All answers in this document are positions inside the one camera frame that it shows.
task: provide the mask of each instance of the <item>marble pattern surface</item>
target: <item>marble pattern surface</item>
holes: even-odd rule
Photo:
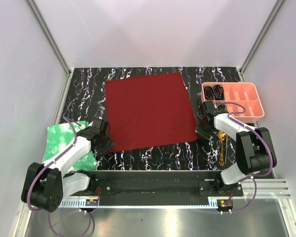
[[[95,117],[106,119],[105,81],[173,72],[182,74],[197,121],[203,82],[240,81],[236,68],[232,67],[76,68],[62,115],[89,122]],[[224,167],[218,164],[220,150],[221,143],[213,132],[208,138],[194,142],[95,156],[98,170],[217,170],[235,162],[235,142],[227,139]]]

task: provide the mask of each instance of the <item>green and white towel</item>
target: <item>green and white towel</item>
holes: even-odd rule
[[[86,121],[79,121],[79,124],[81,124],[81,127],[72,123],[76,132],[89,125]],[[68,123],[53,125],[48,127],[47,130],[47,145],[43,161],[52,158],[54,155],[64,150],[64,148],[74,139],[74,132]],[[96,164],[92,152],[89,152],[82,156],[70,170],[95,170]]]

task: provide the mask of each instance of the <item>white panel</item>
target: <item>white panel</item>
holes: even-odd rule
[[[296,209],[296,0],[286,1],[245,78],[256,84],[277,156],[276,174],[286,179]]]
[[[12,236],[65,74],[24,0],[0,0],[0,237]]]
[[[276,0],[36,0],[70,67],[237,66]]]

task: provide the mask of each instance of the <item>divided storage container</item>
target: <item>divided storage container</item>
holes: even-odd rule
[[[206,86],[214,87],[222,85],[224,90],[224,100],[213,100],[214,104],[221,102],[236,102],[246,108],[246,112],[240,115],[232,115],[244,123],[254,123],[264,116],[264,110],[256,89],[256,86],[249,82],[204,82],[202,84],[201,99],[206,101],[204,88]],[[236,105],[226,104],[228,112],[242,111],[242,108]]]

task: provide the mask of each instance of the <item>shiny metallic surface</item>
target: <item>shiny metallic surface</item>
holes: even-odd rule
[[[235,208],[246,203],[235,200]],[[59,208],[51,214],[54,229],[62,236],[76,237],[88,225],[88,216]],[[246,211],[220,215],[212,210],[97,209],[86,237],[287,237],[278,202],[257,199]],[[52,237],[47,212],[32,213],[26,237]]]

